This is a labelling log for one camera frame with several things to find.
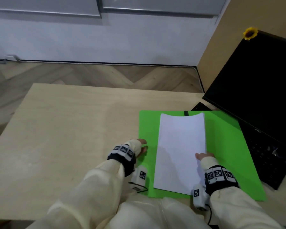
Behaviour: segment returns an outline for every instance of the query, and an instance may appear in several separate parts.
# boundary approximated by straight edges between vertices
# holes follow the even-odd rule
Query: yellow sunflower
[[[245,30],[243,35],[245,40],[250,40],[258,35],[258,29],[254,27],[249,27],[248,29]]]

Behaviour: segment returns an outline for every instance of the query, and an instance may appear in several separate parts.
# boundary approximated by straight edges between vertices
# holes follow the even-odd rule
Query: keyboard
[[[199,102],[192,111],[211,111]],[[239,121],[259,179],[277,190],[286,175],[284,157],[279,157],[280,147],[267,135],[243,121]]]

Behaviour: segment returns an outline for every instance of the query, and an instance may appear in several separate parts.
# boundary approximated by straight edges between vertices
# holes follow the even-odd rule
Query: white paper
[[[161,114],[154,188],[190,195],[195,184],[204,182],[195,153],[206,153],[204,113]]]

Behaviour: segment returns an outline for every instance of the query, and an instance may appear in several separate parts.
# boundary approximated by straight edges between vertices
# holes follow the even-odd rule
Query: green folder
[[[241,189],[254,200],[265,201],[266,194],[254,167],[243,133],[236,119],[222,111],[189,111],[189,116],[204,112],[207,151],[214,153],[220,165],[230,170]],[[148,151],[137,165],[147,170],[145,194],[152,198],[190,198],[189,195],[155,189],[154,176],[161,114],[184,116],[183,111],[140,111],[139,138],[147,140]]]

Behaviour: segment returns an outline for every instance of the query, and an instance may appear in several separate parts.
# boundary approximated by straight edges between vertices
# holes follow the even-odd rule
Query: light wood tabletop
[[[138,137],[140,110],[215,109],[202,96],[34,84],[0,137],[0,219],[45,215],[115,145]],[[261,206],[286,225],[286,178],[278,191],[265,190]]]

